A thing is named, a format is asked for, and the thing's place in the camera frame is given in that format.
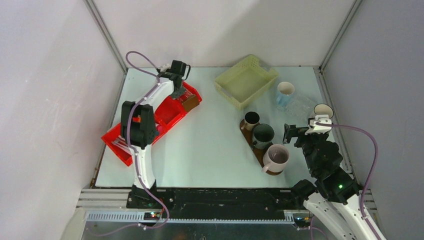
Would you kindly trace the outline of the pink white mug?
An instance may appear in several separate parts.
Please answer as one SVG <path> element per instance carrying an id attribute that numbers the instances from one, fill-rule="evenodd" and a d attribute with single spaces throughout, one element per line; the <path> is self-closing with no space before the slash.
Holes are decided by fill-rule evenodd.
<path id="1" fill-rule="evenodd" d="M 269 175 L 281 174 L 288 164 L 289 157 L 289 151 L 284 145 L 272 144 L 262 158 L 262 172 Z"/>

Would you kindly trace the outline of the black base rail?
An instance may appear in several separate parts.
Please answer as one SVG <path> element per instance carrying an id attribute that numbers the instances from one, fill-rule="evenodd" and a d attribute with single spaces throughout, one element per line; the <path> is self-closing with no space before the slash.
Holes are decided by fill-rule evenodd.
<path id="1" fill-rule="evenodd" d="M 304 200 L 316 193 L 313 186 L 292 188 L 180 188 L 154 187 L 150 196 L 133 186 L 128 209 L 167 207 L 175 220 L 268 221 L 285 220 L 285 211 L 304 210 Z"/>

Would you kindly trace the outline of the red divided organizer bin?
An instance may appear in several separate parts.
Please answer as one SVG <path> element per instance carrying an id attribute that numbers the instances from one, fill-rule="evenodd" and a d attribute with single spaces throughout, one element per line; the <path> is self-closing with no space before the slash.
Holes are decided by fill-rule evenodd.
<path id="1" fill-rule="evenodd" d="M 186 88 L 186 91 L 190 91 L 201 98 L 199 92 L 184 82 L 183 86 Z M 182 120 L 188 112 L 185 112 L 182 106 L 177 103 L 174 99 L 168 96 L 154 111 L 154 119 L 156 124 L 156 130 L 158 133 L 153 141 L 156 143 L 160 138 L 162 138 L 167 132 L 169 132 L 173 126 L 175 126 L 180 120 Z M 115 139 L 121 139 L 121 141 L 125 142 L 125 140 L 121 137 L 121 124 L 118 123 L 114 127 L 112 127 L 108 132 L 106 132 L 102 137 L 102 141 L 109 147 L 109 149 L 126 165 L 131 166 L 133 163 L 131 155 L 127 154 L 120 148 L 116 147 L 112 144 Z"/>

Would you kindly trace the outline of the dark green mug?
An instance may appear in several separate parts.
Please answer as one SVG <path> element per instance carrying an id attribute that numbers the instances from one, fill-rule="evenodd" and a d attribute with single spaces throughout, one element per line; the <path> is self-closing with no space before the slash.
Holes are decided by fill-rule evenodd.
<path id="1" fill-rule="evenodd" d="M 266 123 L 256 125 L 252 130 L 251 149 L 264 150 L 272 143 L 274 136 L 274 129 L 270 125 Z"/>

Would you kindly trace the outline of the clear textured acrylic tray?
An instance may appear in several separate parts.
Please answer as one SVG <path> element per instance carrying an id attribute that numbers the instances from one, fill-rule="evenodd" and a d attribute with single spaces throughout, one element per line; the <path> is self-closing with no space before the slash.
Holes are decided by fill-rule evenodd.
<path id="1" fill-rule="evenodd" d="M 303 93 L 294 93 L 283 110 L 301 122 L 306 122 L 314 112 L 317 102 Z"/>

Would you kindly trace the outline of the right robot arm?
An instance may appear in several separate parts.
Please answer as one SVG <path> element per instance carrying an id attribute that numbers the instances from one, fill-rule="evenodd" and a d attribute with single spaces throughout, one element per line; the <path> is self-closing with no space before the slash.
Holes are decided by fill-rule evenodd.
<path id="1" fill-rule="evenodd" d="M 385 239 L 364 206 L 365 189 L 340 166 L 339 145 L 328 140 L 331 126 L 319 126 L 284 125 L 283 143 L 296 138 L 294 146 L 302 150 L 308 171 L 316 179 L 315 183 L 304 179 L 295 184 L 291 204 L 309 210 L 339 240 Z"/>

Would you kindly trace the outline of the white mug black handle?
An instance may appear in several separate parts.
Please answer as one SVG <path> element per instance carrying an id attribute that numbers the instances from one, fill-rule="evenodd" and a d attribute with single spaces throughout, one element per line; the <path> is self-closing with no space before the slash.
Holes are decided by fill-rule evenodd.
<path id="1" fill-rule="evenodd" d="M 328 115 L 328 118 L 332 119 L 334 116 L 334 110 L 331 106 L 325 103 L 319 103 L 313 108 L 311 117 L 315 118 L 317 115 Z"/>

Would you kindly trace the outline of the brown mug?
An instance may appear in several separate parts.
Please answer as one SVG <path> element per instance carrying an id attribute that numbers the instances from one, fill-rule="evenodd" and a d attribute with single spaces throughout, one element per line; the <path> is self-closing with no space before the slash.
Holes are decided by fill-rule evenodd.
<path id="1" fill-rule="evenodd" d="M 244 115 L 243 123 L 240 129 L 252 131 L 255 125 L 259 123 L 259 121 L 260 121 L 259 114 L 255 111 L 249 111 Z"/>

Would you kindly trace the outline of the brown oval wooden tray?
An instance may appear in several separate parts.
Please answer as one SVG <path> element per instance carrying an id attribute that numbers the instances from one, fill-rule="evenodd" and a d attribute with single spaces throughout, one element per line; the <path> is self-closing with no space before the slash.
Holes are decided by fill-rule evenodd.
<path id="1" fill-rule="evenodd" d="M 247 142 L 247 144 L 249 145 L 249 147 L 251 147 L 251 144 L 253 142 L 253 132 L 249 131 L 247 129 L 242 129 L 242 126 L 245 124 L 245 121 L 242 119 L 239 123 L 239 129 L 241 134 L 243 135 L 245 141 Z M 265 149 L 258 149 L 258 148 L 251 148 L 251 151 L 253 152 L 258 164 L 261 166 L 261 168 L 264 167 L 264 162 L 263 162 L 263 157 L 266 154 L 268 148 L 272 145 L 272 142 L 269 143 Z M 279 174 L 281 174 L 283 172 L 279 171 L 279 172 L 273 172 L 270 170 L 266 171 L 266 174 L 271 175 L 271 176 L 277 176 Z"/>

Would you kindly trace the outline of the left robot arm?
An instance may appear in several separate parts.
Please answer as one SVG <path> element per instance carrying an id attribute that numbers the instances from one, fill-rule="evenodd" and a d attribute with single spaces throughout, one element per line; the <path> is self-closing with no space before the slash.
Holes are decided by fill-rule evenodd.
<path id="1" fill-rule="evenodd" d="M 121 136 L 131 153 L 134 168 L 134 183 L 131 187 L 131 202 L 140 202 L 145 208 L 153 208 L 164 203 L 152 191 L 156 186 L 153 173 L 152 144 L 157 136 L 155 110 L 167 97 L 178 98 L 184 92 L 184 70 L 160 70 L 157 73 L 139 69 L 140 72 L 154 77 L 152 87 L 137 101 L 125 101 L 121 107 Z"/>

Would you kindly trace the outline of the cream plastic basket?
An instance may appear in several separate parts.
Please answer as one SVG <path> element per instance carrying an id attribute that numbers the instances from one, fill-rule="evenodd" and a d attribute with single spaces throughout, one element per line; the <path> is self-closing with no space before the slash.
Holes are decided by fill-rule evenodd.
<path id="1" fill-rule="evenodd" d="M 243 110 L 272 87 L 279 76 L 256 55 L 249 54 L 215 78 L 218 93 L 238 110 Z"/>

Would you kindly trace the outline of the white toothbrush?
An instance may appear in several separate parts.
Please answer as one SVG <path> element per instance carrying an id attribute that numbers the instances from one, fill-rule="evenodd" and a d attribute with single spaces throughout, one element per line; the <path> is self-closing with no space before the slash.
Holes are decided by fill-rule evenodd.
<path id="1" fill-rule="evenodd" d="M 121 141 L 121 139 L 120 139 L 120 138 L 115 139 L 115 140 L 112 142 L 112 144 L 113 144 L 114 146 L 116 146 L 117 148 L 121 149 L 122 151 L 124 151 L 125 153 L 127 153 L 128 155 L 131 155 L 131 151 L 130 151 L 130 149 L 128 148 L 128 146 L 126 145 L 126 143 L 125 143 L 125 142 Z"/>

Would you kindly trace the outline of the light blue mug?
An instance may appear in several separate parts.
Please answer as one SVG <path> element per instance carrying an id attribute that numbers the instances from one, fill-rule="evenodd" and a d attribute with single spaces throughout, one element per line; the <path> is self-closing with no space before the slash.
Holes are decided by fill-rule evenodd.
<path id="1" fill-rule="evenodd" d="M 295 86 L 287 81 L 280 82 L 277 85 L 275 103 L 278 107 L 286 107 L 295 93 Z"/>

